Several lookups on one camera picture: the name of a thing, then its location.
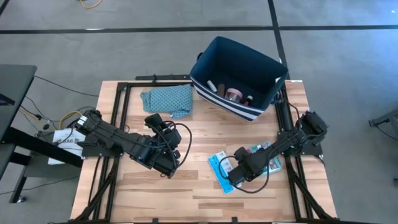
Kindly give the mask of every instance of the wooden table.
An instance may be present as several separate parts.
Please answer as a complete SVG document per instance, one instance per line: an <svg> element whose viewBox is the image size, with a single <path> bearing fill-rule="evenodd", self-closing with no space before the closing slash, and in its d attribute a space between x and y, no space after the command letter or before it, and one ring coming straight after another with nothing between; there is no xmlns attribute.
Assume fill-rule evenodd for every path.
<svg viewBox="0 0 398 224"><path fill-rule="evenodd" d="M103 82L99 94L97 109L107 122L111 119L116 85L117 82L114 81ZM308 110L303 83L286 81L286 87L289 101L299 108L300 113ZM142 91L150 89L151 87L134 87L131 90L126 120L130 132L153 135L144 126L144 118L150 114L142 109L139 96ZM279 130L274 106L271 105L257 120L248 123L201 99L194 89L193 91L193 114L179 120L193 133L193 144L187 161L172 179L167 179L161 178L156 170L148 170L130 160L125 154L119 165L111 221L151 222L152 218L159 218L160 222L230 222L231 217L237 217L240 222L294 221L286 169L271 174L268 186L257 194L235 190L226 195L220 189L207 161L208 157L220 151L232 155L240 146L274 142ZM123 103L119 105L116 124L120 123L122 106ZM170 119L166 113L161 116L163 120ZM178 131L182 136L178 150L184 156L189 135L183 128ZM279 156L279 159L284 166L284 158ZM97 158L89 158L84 161L71 218L78 216L87 206L96 160ZM325 211L335 217L323 164L314 156L302 156L302 160L309 191ZM252 182L245 182L243 187L254 190L264 180L265 177L259 177ZM305 217L302 195L299 190L298 192L301 213ZM104 217L107 196L108 193L105 193L100 218Z"/></svg>

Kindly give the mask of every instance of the concrete floor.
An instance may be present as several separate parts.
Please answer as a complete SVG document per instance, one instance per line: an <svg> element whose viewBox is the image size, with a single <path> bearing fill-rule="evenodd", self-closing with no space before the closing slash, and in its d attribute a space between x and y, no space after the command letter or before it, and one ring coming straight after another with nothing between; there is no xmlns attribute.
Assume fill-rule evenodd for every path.
<svg viewBox="0 0 398 224"><path fill-rule="evenodd" d="M275 0L280 26L398 24L397 1ZM266 0L104 0L84 10L75 0L10 0L0 29L82 29L178 26L270 26ZM343 220L396 223L398 142L368 120L398 108L398 30L283 31L291 79L302 79L312 110L330 125L323 142L326 171ZM273 31L0 35L0 63L32 64L36 75L97 94L103 80L188 73L217 35L278 59ZM96 98L35 80L28 92L52 119ZM29 101L24 106L34 110ZM20 115L13 126L35 129ZM382 126L390 131L389 126ZM12 190L21 168L9 165L0 193ZM53 182L28 179L25 187ZM69 217L77 179L26 191L29 201L0 196L2 223L62 222Z"/></svg>

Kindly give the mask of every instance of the teal towel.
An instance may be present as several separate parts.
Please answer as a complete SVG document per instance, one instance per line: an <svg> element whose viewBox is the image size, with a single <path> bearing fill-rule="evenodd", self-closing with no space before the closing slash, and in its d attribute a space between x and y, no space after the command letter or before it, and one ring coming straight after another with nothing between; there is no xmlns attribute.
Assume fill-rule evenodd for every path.
<svg viewBox="0 0 398 224"><path fill-rule="evenodd" d="M189 84L156 88L142 92L140 96L146 112L169 112L173 119L192 113L192 87Z"/></svg>

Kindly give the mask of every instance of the storage bin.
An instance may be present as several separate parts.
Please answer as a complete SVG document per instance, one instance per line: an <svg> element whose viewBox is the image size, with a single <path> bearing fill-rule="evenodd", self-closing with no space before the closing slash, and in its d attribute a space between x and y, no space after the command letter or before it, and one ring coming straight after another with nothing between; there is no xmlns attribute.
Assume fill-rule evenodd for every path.
<svg viewBox="0 0 398 224"><path fill-rule="evenodd" d="M193 66L190 77L198 94L239 117L253 121L262 114L282 87L287 68L270 57L243 44L216 37ZM207 85L211 80L225 90L235 88L253 96L250 106L224 99Z"/></svg>

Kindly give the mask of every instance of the pink container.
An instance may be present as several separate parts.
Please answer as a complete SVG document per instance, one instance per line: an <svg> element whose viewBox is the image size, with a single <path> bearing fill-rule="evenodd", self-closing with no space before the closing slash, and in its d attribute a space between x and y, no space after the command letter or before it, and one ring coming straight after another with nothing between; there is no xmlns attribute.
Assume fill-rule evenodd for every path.
<svg viewBox="0 0 398 224"><path fill-rule="evenodd" d="M231 100L233 102L240 102L242 97L243 95L239 90L234 88L229 88L227 89L224 98L226 98L227 100Z"/></svg>

